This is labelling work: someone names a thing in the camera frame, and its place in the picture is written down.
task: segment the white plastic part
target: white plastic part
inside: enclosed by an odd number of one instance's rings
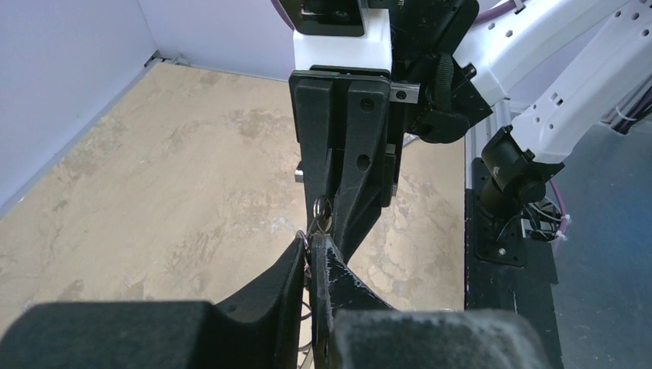
[[[530,0],[518,14],[509,12],[473,27],[454,57],[462,67],[474,65],[477,75],[472,82],[493,105],[541,62],[625,3],[627,0]]]
[[[610,15],[552,86],[512,121],[512,137],[539,163],[561,163],[591,125],[652,73],[652,0]]]
[[[364,36],[303,35],[294,31],[294,68],[313,65],[391,71],[391,28],[387,9],[363,9]]]

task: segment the floor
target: floor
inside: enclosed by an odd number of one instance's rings
[[[305,222],[287,84],[156,65],[0,220],[0,334],[45,301],[220,301]],[[462,309],[464,143],[406,148],[351,260],[403,310]]]

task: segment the wall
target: wall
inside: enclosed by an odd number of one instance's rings
[[[139,0],[158,49],[191,65],[286,80],[292,31],[270,0]]]
[[[155,49],[137,0],[0,2],[0,217]]]

